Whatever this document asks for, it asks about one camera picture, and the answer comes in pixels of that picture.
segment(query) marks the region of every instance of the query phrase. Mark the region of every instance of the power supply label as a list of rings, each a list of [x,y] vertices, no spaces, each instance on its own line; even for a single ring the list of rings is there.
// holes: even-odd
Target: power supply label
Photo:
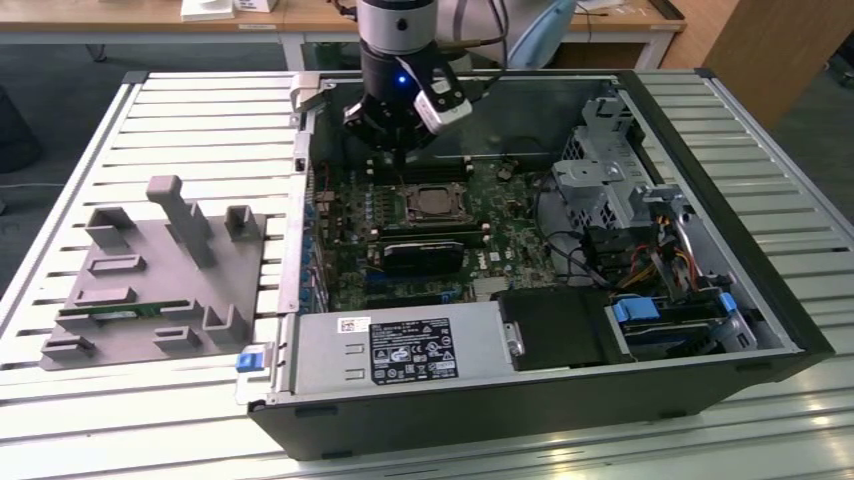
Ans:
[[[457,377],[448,318],[372,325],[372,380],[377,385]]]

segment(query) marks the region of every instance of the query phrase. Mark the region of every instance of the blue latch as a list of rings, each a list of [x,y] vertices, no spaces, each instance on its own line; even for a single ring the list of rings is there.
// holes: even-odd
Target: blue latch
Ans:
[[[265,353],[242,353],[238,356],[238,373],[261,372],[265,370]]]
[[[721,298],[721,303],[724,304],[724,309],[727,310],[727,313],[729,313],[731,315],[736,313],[736,310],[739,310],[739,304],[736,303],[733,294],[729,292],[725,292],[721,294],[719,298]]]
[[[629,313],[620,303],[612,307],[612,310],[614,310],[614,318],[617,318],[618,323],[624,323],[629,320]]]
[[[624,298],[613,308],[614,316],[621,323],[630,320],[653,320],[661,318],[656,302],[649,297]]]

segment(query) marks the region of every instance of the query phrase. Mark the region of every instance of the slotted metal surface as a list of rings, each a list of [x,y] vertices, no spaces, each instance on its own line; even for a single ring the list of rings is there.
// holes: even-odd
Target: slotted metal surface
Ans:
[[[824,327],[835,359],[692,418],[317,463],[290,460],[245,417],[233,398],[234,356],[42,371],[34,362],[90,244],[79,226],[97,205],[121,204],[134,218],[159,217],[141,197],[155,174],[182,175],[187,197],[209,214],[240,201],[274,215],[256,332],[260,341],[274,338],[270,316],[298,178],[296,131],[286,121],[290,74],[155,74],[146,85],[123,87],[0,304],[9,321],[0,339],[0,477],[854,476],[849,227],[725,94],[716,94],[716,85],[693,73],[642,77],[668,115],[685,122],[677,127]],[[709,130],[699,130],[701,124]],[[661,154],[652,149],[651,155],[668,177]]]

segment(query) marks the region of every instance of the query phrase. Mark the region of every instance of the motherboard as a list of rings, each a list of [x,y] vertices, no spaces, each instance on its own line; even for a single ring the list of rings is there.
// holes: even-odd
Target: motherboard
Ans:
[[[330,309],[488,301],[500,291],[554,284],[532,213],[541,176],[514,172],[505,159],[402,175],[324,169]]]

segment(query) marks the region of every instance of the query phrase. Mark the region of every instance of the white box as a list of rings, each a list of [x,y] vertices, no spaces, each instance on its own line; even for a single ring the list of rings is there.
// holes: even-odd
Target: white box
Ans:
[[[182,21],[221,20],[236,18],[236,9],[230,0],[183,0]]]
[[[245,12],[270,13],[280,0],[236,0],[236,8]]]

